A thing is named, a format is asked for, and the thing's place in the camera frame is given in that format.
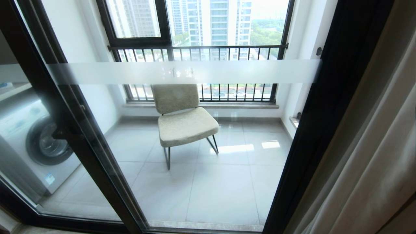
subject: white wall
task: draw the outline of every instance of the white wall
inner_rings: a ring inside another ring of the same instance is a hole
[[[42,0],[68,62],[109,62],[103,27],[93,0]],[[80,85],[101,131],[120,118],[119,89],[111,85]]]
[[[289,48],[285,59],[319,59],[319,47],[325,41],[334,16],[337,0],[297,0],[289,31]],[[282,122],[293,138],[296,129],[289,117],[302,112],[311,84],[290,84],[287,101],[283,105]]]

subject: curtain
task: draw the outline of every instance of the curtain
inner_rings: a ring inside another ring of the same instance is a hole
[[[331,142],[285,234],[376,233],[416,191],[416,18],[408,10],[415,6],[395,3],[334,135],[338,143]],[[384,49],[395,30],[404,30],[395,34],[399,44]]]

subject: sky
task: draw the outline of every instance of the sky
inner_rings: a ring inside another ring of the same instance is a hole
[[[252,0],[252,19],[285,19],[289,0]]]

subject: washing machine door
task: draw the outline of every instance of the washing machine door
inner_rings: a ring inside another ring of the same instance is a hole
[[[54,139],[57,126],[49,115],[38,119],[26,137],[29,157],[42,165],[56,165],[67,160],[73,153],[66,140]]]

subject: balcony railing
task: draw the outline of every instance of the balcony railing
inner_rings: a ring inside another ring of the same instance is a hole
[[[109,47],[117,62],[276,60],[287,45]],[[150,85],[126,84],[127,102],[152,102]],[[277,84],[198,84],[202,102],[275,102]]]

